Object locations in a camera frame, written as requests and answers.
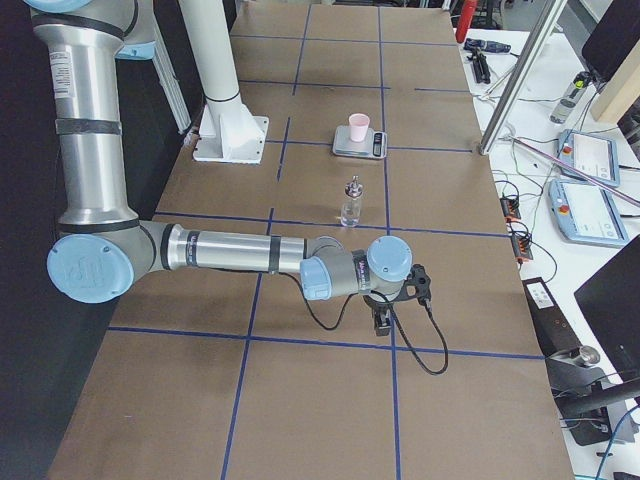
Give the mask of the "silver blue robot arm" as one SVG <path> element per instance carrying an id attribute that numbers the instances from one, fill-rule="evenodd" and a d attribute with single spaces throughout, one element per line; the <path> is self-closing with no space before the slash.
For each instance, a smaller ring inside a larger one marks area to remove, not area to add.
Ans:
<path id="1" fill-rule="evenodd" d="M 394 236 L 348 251 L 331 237 L 289 238 L 187 230 L 143 221 L 129 206 L 116 62 L 150 59 L 157 36 L 149 1 L 33 1 L 56 104 L 67 207 L 47 257 L 52 283 L 83 303 L 124 294 L 145 275 L 183 267 L 292 278 L 306 301 L 362 296 L 378 335 L 398 325 L 393 305 L 418 277 Z"/>

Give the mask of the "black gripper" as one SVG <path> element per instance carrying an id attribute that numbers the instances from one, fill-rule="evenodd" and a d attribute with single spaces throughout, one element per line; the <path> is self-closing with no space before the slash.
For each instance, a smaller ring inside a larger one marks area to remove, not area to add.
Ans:
<path id="1" fill-rule="evenodd" d="M 388 336 L 391 331 L 391 312 L 394 309 L 394 302 L 379 292 L 364 295 L 363 300 L 371 310 L 375 334 Z"/>

